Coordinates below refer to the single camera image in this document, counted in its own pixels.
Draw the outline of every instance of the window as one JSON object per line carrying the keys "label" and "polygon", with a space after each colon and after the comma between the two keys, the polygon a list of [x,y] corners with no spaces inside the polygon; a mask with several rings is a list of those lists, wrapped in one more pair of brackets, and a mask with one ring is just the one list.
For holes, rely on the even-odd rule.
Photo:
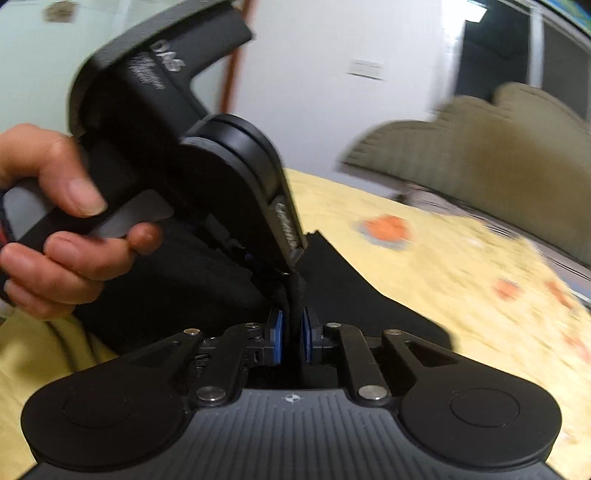
{"label": "window", "polygon": [[542,90],[587,118],[589,52],[548,23],[544,24]]}
{"label": "window", "polygon": [[456,95],[490,101],[506,82],[527,83],[529,9],[490,0],[478,23],[466,21]]}

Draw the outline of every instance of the black cable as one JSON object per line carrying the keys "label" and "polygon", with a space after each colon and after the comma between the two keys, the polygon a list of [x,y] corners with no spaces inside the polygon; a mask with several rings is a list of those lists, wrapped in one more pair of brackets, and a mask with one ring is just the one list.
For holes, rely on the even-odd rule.
{"label": "black cable", "polygon": [[45,322],[47,328],[53,333],[53,335],[57,338],[58,343],[61,346],[62,351],[64,352],[64,356],[66,357],[66,363],[68,364],[68,368],[70,369],[70,373],[74,373],[78,371],[78,367],[76,365],[76,358],[72,353],[72,349],[69,347],[66,339],[60,333],[60,331],[53,325],[51,322]]}

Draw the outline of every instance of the logo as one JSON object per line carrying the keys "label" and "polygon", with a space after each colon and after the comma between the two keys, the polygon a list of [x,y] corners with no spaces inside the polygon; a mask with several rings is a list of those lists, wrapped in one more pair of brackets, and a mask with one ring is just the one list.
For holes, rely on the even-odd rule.
{"label": "logo", "polygon": [[140,82],[151,85],[157,90],[164,90],[166,88],[153,69],[156,66],[156,62],[146,52],[136,55],[127,62],[127,66]]}
{"label": "logo", "polygon": [[169,72],[180,72],[181,67],[186,66],[185,62],[175,58],[177,53],[170,50],[168,41],[158,40],[156,43],[152,43],[150,48],[157,57],[160,57],[160,60]]}
{"label": "logo", "polygon": [[301,397],[297,393],[290,393],[283,397],[283,400],[293,405],[294,403],[298,403],[301,400]]}
{"label": "logo", "polygon": [[277,212],[277,216],[281,222],[281,227],[283,228],[283,232],[287,238],[287,243],[290,244],[290,248],[292,250],[295,250],[297,248],[297,240],[294,235],[293,228],[291,227],[291,222],[287,216],[287,209],[285,208],[285,205],[283,205],[281,202],[277,202],[275,205],[275,211]]}

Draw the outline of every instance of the ribbed black surface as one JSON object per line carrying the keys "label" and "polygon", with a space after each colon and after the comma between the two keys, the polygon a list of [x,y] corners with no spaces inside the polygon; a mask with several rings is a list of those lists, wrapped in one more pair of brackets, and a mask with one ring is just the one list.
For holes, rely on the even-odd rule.
{"label": "ribbed black surface", "polygon": [[359,407],[342,390],[245,390],[231,406],[197,412],[175,445],[142,465],[119,472],[79,473],[42,464],[25,479],[558,480],[560,477],[542,463],[497,473],[472,472],[446,465],[413,445],[389,412]]}

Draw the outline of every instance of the wooden door frame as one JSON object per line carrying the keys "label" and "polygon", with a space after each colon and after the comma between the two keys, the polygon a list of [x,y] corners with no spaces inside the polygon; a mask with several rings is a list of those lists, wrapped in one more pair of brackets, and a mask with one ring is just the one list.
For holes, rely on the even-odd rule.
{"label": "wooden door frame", "polygon": [[[252,17],[254,3],[255,0],[243,0],[242,18],[244,18],[244,21],[246,23],[248,23],[248,20]],[[229,113],[232,109],[232,95],[234,92],[236,76],[238,74],[238,67],[240,66],[240,60],[242,56],[241,52],[242,49],[238,47],[230,55],[230,61],[226,69],[226,78],[224,80],[224,87],[221,98],[221,111],[223,113]]]}

